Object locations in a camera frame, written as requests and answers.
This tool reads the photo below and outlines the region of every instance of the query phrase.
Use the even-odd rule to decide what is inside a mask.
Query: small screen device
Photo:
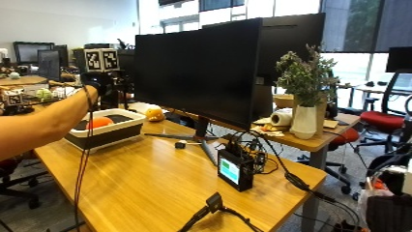
[[[217,176],[237,190],[253,186],[253,158],[244,159],[226,150],[217,152]]]

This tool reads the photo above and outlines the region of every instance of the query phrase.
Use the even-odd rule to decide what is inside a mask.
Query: green leaves
[[[292,94],[300,105],[314,106],[321,103],[321,97],[334,98],[334,86],[338,77],[330,76],[333,59],[322,59],[320,48],[308,46],[309,61],[305,62],[293,51],[288,51],[276,63],[276,69],[281,72],[277,86]]]

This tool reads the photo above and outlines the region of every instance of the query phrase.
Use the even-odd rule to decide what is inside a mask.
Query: table
[[[385,94],[385,91],[386,91],[386,85],[385,86],[365,86],[365,85],[361,85],[361,86],[357,86],[356,87],[356,90],[361,91],[362,92],[362,101],[365,98],[369,98],[370,97],[370,94]],[[392,95],[398,95],[398,96],[404,96],[404,97],[408,97],[409,95],[412,95],[412,91],[409,89],[400,89],[400,88],[393,88],[390,90],[390,93]],[[362,104],[362,110],[365,111],[366,110],[366,102],[364,101],[364,104]]]
[[[348,107],[352,107],[352,105],[353,105],[353,95],[354,95],[356,87],[358,85],[362,85],[364,81],[352,81],[352,80],[341,79],[340,82],[344,83],[344,84],[337,84],[337,88],[338,89],[350,89],[349,99],[348,99]]]
[[[90,154],[80,194],[80,210],[94,231],[177,231],[218,191],[222,203],[264,231],[276,231],[309,198],[280,169],[256,175],[253,188],[237,192],[218,177],[201,148],[174,149],[174,139],[142,135],[194,131],[170,121],[145,122],[141,136]],[[64,139],[34,149],[68,199],[73,200],[81,152]],[[325,173],[282,160],[289,171],[317,189]],[[190,231],[249,231],[237,217],[214,213]]]
[[[24,75],[20,79],[10,79],[9,77],[0,79],[0,86],[13,85],[33,85],[45,82],[48,79],[37,75]]]
[[[174,112],[181,115],[188,115],[188,113],[182,113],[178,110],[173,110],[170,108],[166,108],[168,111]],[[329,142],[336,138],[336,134],[342,134],[346,129],[352,128],[356,123],[358,122],[358,116],[350,115],[350,114],[342,114],[340,113],[336,117],[337,120],[341,120],[342,122],[346,122],[346,126],[337,126],[336,129],[324,129],[322,134],[316,134],[310,139],[304,140],[297,138],[290,132],[284,132],[284,137],[276,137],[276,136],[266,136],[266,138],[274,142],[278,142],[280,144],[288,145],[290,147],[298,148],[302,151],[310,152],[309,157],[309,165],[317,169],[324,170],[325,167],[325,158],[326,158],[326,152],[328,152],[328,144]],[[217,122],[214,120],[210,120],[210,122],[221,127],[229,128],[236,131],[242,131],[237,128],[234,128],[230,125],[226,125],[221,122]],[[306,218],[313,218],[318,214],[318,200],[316,198],[310,198],[302,208],[302,216]],[[314,230],[316,222],[309,219],[302,219],[301,222],[301,231],[310,232]]]

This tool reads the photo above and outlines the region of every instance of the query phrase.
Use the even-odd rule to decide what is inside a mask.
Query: wall
[[[117,38],[133,44],[136,9],[136,0],[1,1],[0,47],[8,49],[14,62],[14,41],[53,42],[69,49],[93,43],[117,44]]]
[[[140,33],[158,34],[162,33],[160,26],[160,11],[158,1],[156,0],[137,0],[138,1],[138,19],[140,19]]]

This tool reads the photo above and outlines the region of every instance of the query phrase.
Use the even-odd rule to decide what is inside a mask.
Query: wooden desk
[[[141,133],[193,130],[162,121],[144,123]],[[177,231],[218,191],[224,205],[250,219],[264,231],[276,231],[309,194],[277,170],[256,175],[253,188],[237,192],[218,177],[201,148],[174,149],[174,139],[141,135],[90,154],[80,194],[80,210],[94,231]],[[34,149],[73,200],[81,152],[64,140]],[[284,159],[289,171],[317,189],[325,173]],[[237,217],[214,213],[190,231],[249,231]]]
[[[370,94],[385,94],[385,90],[386,90],[386,86],[365,86],[365,85],[361,85],[361,86],[357,86],[356,89],[358,91],[362,92],[362,97],[361,97],[361,100],[364,102],[362,104],[362,110],[365,111],[366,110],[366,102],[364,101],[365,98],[369,98],[370,97]],[[412,95],[412,91],[410,89],[401,89],[401,88],[393,88],[390,90],[390,93],[392,95],[397,95],[397,96],[404,96],[404,97],[408,97],[409,95]]]
[[[178,110],[173,110],[168,108],[168,111],[174,112],[181,115],[188,115],[181,113]],[[324,170],[325,167],[325,158],[328,152],[328,144],[337,137],[337,134],[342,134],[346,129],[352,128],[354,124],[358,122],[358,116],[350,114],[338,114],[336,119],[348,123],[346,126],[337,126],[336,129],[324,129],[324,131],[329,131],[332,133],[324,132],[321,135],[314,135],[310,139],[304,140],[297,138],[290,132],[284,132],[284,137],[266,136],[266,138],[280,144],[288,145],[290,147],[298,148],[302,151],[310,152],[309,157],[309,165],[317,169]],[[221,127],[229,128],[232,130],[238,130],[237,128],[226,125],[221,122],[210,120],[210,122]],[[313,218],[318,214],[318,200],[316,198],[310,198],[302,208],[302,216],[306,218]],[[309,219],[301,220],[301,231],[312,232],[314,231],[316,222]]]
[[[0,86],[12,85],[32,85],[45,82],[48,79],[37,75],[24,75],[20,79],[10,79],[9,77],[0,79]]]

